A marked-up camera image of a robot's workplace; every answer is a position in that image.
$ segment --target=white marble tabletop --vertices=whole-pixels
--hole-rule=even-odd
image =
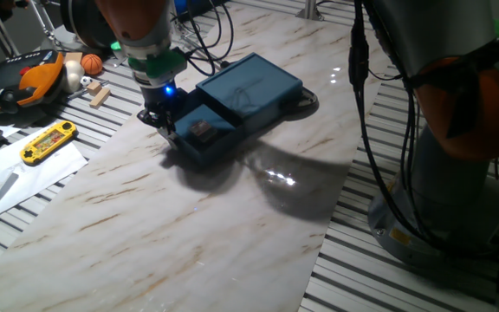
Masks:
[[[350,28],[231,7],[228,60],[257,52],[301,78],[318,111],[202,172],[132,117],[3,254],[2,311],[297,310],[360,140]],[[369,107],[378,88],[367,82]]]

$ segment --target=blue led light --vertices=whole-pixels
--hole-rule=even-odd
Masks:
[[[165,93],[167,95],[172,95],[172,94],[174,94],[174,89],[167,86],[167,87],[165,87]]]

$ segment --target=yellow handheld game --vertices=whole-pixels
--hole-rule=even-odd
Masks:
[[[21,151],[21,158],[29,165],[37,165],[76,134],[76,126],[62,121],[33,139]]]

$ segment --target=white ball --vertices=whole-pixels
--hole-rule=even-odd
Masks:
[[[84,71],[84,67],[82,67],[82,65],[80,65],[80,63],[77,61],[66,62],[65,68],[67,68],[67,75],[77,74],[79,77],[82,77],[86,73]]]
[[[90,83],[92,83],[92,78],[88,76],[83,76],[82,79],[80,79],[80,84],[85,88],[87,87]]]
[[[65,85],[63,86],[63,90],[70,94],[78,91],[80,88],[80,76],[77,74],[69,74],[67,75],[67,80],[65,81]]]

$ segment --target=orange ball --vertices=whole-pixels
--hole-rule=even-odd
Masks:
[[[97,75],[103,70],[103,62],[97,55],[85,55],[82,57],[80,65],[82,65],[88,75]]]

